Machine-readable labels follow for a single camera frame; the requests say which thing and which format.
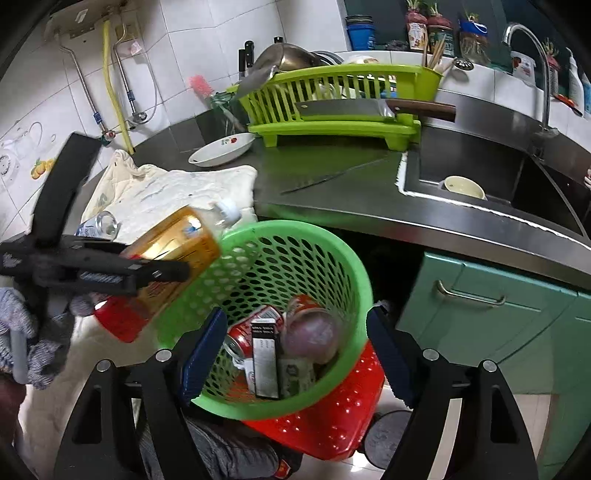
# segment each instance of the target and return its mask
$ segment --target beverage bottle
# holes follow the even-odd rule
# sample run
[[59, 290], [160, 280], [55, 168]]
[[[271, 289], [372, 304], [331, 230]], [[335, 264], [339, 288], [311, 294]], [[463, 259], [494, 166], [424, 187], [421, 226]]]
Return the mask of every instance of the beverage bottle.
[[144, 326], [165, 309], [221, 254], [219, 241], [241, 218], [231, 200], [214, 202], [209, 209], [185, 206], [125, 248], [121, 255], [148, 260], [182, 260], [191, 269], [183, 283], [153, 282], [137, 297], [110, 297], [95, 311], [98, 321], [123, 342], [133, 342]]

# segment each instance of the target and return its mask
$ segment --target towel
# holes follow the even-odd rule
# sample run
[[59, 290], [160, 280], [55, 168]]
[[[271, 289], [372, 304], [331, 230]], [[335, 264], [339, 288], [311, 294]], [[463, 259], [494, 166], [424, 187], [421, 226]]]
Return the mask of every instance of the towel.
[[[166, 172], [154, 165], [136, 167], [124, 151], [114, 153], [83, 214], [82, 221], [102, 210], [121, 223], [116, 241], [129, 244], [185, 205], [208, 208], [222, 198], [236, 202], [242, 219], [236, 226], [256, 221], [253, 186], [256, 170], [250, 166], [221, 171]], [[97, 362], [115, 365], [146, 361], [158, 349], [155, 331], [148, 325], [133, 343], [122, 343], [94, 316], [77, 317], [64, 371], [45, 390], [27, 387], [19, 420], [27, 464], [40, 480], [52, 477], [61, 436], [88, 376]]]

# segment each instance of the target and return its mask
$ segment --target soda can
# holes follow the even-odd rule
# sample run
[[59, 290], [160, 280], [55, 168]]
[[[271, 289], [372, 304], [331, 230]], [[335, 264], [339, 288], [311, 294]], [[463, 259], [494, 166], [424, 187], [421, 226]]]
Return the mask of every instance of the soda can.
[[115, 240], [119, 233], [119, 227], [120, 224], [117, 223], [113, 214], [107, 210], [103, 210], [98, 215], [81, 224], [76, 231], [76, 235]]
[[271, 305], [262, 305], [244, 320], [232, 325], [228, 330], [223, 345], [226, 352], [237, 361], [252, 358], [251, 325], [254, 319], [275, 319], [278, 329], [283, 326], [281, 313]]

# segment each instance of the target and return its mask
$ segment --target green plastic basket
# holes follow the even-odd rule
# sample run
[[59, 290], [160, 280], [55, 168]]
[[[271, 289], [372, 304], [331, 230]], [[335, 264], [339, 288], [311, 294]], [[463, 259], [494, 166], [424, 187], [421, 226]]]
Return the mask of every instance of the green plastic basket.
[[281, 417], [319, 401], [349, 374], [367, 342], [365, 318], [372, 290], [361, 260], [340, 238], [315, 225], [290, 220], [255, 223], [223, 237], [222, 256], [156, 319], [162, 348], [199, 328], [214, 306], [232, 325], [262, 304], [285, 309], [305, 293], [339, 312], [344, 321], [336, 361], [313, 387], [284, 400], [261, 400], [222, 348], [201, 395], [193, 400], [237, 420]]
[[[267, 147], [277, 146], [278, 135], [350, 135], [381, 137], [390, 150], [404, 151], [419, 142], [421, 124], [407, 113], [396, 121], [306, 120], [297, 102], [314, 100], [380, 98], [396, 86], [397, 97], [433, 100], [441, 74], [415, 65], [334, 65], [279, 73], [265, 86], [240, 99], [250, 118], [249, 130], [260, 134]], [[232, 86], [229, 92], [238, 87]]]

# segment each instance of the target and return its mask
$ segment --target metal pot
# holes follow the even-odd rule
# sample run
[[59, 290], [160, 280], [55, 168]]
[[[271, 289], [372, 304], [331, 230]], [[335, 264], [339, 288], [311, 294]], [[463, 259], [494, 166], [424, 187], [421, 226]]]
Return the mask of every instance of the metal pot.
[[319, 67], [322, 61], [318, 55], [304, 50], [291, 43], [275, 43], [268, 47], [257, 58], [252, 70], [262, 70], [270, 65], [276, 65], [279, 72]]
[[319, 67], [322, 64], [318, 55], [297, 45], [275, 43], [261, 53], [250, 69], [248, 77], [241, 80], [236, 98], [260, 90], [276, 73]]

